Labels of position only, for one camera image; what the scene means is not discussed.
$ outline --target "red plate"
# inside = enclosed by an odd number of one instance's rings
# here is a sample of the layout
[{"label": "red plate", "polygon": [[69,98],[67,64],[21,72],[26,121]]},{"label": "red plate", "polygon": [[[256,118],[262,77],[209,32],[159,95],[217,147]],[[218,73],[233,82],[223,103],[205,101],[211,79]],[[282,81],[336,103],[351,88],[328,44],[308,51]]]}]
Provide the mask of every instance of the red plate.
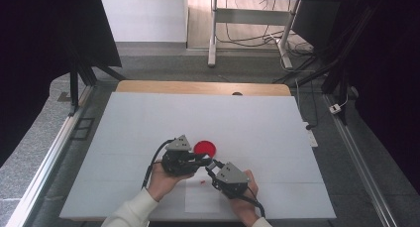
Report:
[{"label": "red plate", "polygon": [[207,154],[211,158],[216,155],[216,146],[210,141],[200,141],[194,146],[195,154]]}]

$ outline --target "paper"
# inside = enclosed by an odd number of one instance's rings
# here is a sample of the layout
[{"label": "paper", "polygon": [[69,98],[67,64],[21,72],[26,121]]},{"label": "paper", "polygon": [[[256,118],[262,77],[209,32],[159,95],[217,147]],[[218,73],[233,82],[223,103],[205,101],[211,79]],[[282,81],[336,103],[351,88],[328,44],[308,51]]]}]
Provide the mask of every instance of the paper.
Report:
[{"label": "paper", "polygon": [[211,184],[205,169],[199,169],[194,177],[186,181],[185,212],[219,213],[220,193]]}]

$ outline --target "white power adapter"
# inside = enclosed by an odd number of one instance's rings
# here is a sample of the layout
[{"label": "white power adapter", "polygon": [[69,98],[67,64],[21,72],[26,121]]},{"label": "white power adapter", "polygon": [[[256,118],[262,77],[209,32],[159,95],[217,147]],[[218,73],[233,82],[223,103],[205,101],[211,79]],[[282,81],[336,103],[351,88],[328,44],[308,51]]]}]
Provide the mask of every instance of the white power adapter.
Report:
[{"label": "white power adapter", "polygon": [[330,112],[333,114],[337,114],[341,111],[341,107],[338,104],[330,106]]}]

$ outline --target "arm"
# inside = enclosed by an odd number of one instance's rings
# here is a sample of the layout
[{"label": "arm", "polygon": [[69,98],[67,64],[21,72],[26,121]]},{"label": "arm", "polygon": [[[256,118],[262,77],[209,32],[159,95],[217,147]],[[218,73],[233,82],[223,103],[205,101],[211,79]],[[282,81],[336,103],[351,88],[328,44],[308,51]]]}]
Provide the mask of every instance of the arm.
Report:
[{"label": "arm", "polygon": [[132,200],[124,202],[106,218],[102,227],[146,227],[149,215],[163,197],[170,193],[180,180],[189,177],[192,175],[170,176],[164,172],[160,163],[154,164],[148,189],[142,189]]},{"label": "arm", "polygon": [[[249,189],[245,192],[245,196],[255,198],[259,192],[259,187],[254,180],[253,173],[250,170],[245,170],[244,173],[250,178],[248,183]],[[259,217],[256,214],[256,208],[245,200],[230,199],[229,203],[233,212],[247,227],[267,227],[271,226],[265,218]]]}]

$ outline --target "white tabletop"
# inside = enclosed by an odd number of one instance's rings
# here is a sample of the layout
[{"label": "white tabletop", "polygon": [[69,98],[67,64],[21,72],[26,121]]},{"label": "white tabletop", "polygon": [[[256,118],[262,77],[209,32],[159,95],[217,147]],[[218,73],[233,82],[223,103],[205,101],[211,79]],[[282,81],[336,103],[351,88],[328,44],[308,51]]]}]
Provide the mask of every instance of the white tabletop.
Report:
[{"label": "white tabletop", "polygon": [[[112,94],[60,217],[106,218],[140,191],[160,144],[181,135],[192,146],[211,141],[217,160],[252,170],[267,219],[335,218],[294,97],[126,92]],[[151,220],[236,217],[200,170]]]}]

